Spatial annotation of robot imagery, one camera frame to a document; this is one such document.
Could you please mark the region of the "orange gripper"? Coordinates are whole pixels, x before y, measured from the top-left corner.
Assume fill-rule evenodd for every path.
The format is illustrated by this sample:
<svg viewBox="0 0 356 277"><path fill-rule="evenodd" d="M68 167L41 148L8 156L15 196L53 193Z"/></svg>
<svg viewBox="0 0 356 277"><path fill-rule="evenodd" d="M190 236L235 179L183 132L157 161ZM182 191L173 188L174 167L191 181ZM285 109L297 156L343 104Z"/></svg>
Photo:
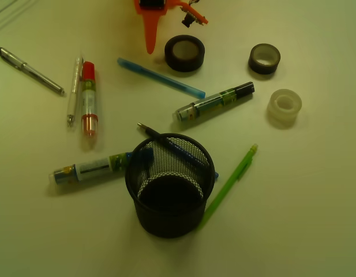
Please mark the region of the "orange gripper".
<svg viewBox="0 0 356 277"><path fill-rule="evenodd" d="M167 1L167 6L172 9L178 6L186 15L182 20L182 24L189 28L193 23L200 25L208 24L208 20L202 16L198 11L192 8L194 3L198 1ZM155 49L156 35L158 30L158 15L166 14L165 0L134 0L134 7L137 14L143 15L145 44L148 54L152 54Z"/></svg>

